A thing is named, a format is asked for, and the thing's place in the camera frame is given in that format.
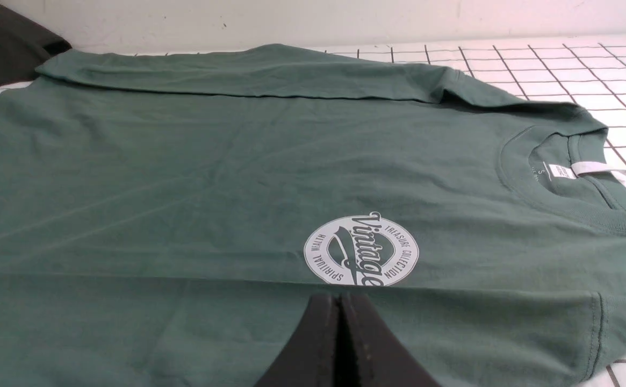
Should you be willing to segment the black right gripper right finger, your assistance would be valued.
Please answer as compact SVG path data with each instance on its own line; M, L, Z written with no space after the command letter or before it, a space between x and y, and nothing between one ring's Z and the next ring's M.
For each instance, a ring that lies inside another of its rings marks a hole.
M438 386L365 295L340 295L340 386Z

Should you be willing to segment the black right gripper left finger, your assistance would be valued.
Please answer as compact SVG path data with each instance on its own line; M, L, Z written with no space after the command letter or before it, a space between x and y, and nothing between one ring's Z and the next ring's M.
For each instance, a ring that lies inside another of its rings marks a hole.
M333 386L339 305L313 295L288 342L256 386Z

